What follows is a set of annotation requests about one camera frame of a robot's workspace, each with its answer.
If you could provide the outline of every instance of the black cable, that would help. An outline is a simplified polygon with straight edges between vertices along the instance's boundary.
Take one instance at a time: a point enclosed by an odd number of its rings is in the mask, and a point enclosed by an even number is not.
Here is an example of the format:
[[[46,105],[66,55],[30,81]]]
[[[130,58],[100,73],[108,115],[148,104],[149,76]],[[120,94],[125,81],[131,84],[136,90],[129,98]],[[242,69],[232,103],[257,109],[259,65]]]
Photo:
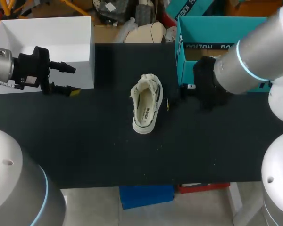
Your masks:
[[[152,23],[152,26],[151,26],[151,37],[152,37],[152,42],[154,43],[154,40],[153,40],[153,35],[152,35],[152,27],[153,27],[154,23]]]

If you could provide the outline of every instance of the shoe sole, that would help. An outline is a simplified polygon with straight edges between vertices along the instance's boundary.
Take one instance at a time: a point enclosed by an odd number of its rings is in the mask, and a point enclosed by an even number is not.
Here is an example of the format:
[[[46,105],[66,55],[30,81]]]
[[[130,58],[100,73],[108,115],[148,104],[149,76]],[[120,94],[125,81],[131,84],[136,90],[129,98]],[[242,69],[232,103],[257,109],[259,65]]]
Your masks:
[[[159,94],[159,99],[158,99],[157,111],[154,114],[154,118],[153,118],[152,123],[147,127],[143,127],[143,128],[139,127],[138,125],[136,125],[135,120],[133,118],[132,127],[133,127],[134,131],[139,133],[139,134],[151,133],[154,130],[155,123],[156,123],[156,117],[157,117],[158,111],[160,109],[160,105],[162,103],[162,99],[163,99],[163,95],[164,95],[164,89],[162,88],[162,84],[161,84],[159,78],[156,75],[154,75],[154,78],[155,78],[154,81],[157,82],[160,85],[160,94]]]

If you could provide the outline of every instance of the blue box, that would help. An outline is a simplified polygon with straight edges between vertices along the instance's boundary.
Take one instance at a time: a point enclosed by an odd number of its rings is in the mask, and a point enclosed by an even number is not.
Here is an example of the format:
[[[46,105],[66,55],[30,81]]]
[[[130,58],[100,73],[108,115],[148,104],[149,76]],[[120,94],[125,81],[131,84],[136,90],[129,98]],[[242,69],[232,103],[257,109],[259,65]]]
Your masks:
[[[172,0],[166,12],[178,20],[179,16],[202,16],[214,0]]]
[[[175,57],[178,84],[194,84],[193,68],[197,60],[187,60],[191,49],[227,50],[266,20],[265,17],[181,16],[177,23]],[[269,92],[270,82],[251,92]]]
[[[151,186],[120,186],[119,196],[123,209],[169,202],[173,200],[172,185]]]

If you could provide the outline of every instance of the black table surface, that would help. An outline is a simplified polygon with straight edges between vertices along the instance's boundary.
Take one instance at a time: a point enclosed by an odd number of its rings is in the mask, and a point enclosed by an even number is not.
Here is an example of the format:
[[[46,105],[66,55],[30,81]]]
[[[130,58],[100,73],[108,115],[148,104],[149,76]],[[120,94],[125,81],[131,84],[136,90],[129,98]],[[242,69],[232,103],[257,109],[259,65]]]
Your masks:
[[[210,113],[176,97],[173,44],[98,44],[95,89],[78,97],[0,95],[0,130],[14,137],[59,188],[256,181],[283,122],[267,93],[248,93]],[[132,129],[131,87],[144,73],[162,81],[155,129]]]

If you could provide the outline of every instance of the teal cardboard box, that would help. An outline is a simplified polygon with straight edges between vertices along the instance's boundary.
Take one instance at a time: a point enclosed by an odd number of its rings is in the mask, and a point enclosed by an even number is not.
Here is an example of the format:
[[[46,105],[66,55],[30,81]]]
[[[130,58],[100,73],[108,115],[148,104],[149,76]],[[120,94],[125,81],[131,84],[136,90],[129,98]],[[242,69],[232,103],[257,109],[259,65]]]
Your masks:
[[[265,17],[238,16],[179,17],[175,41],[178,84],[194,84],[193,68],[202,56],[218,56],[226,53],[232,45],[265,20]],[[265,82],[250,91],[268,92],[269,90],[270,82]]]
[[[180,16],[202,16],[214,0],[172,0],[166,12],[173,19]]]

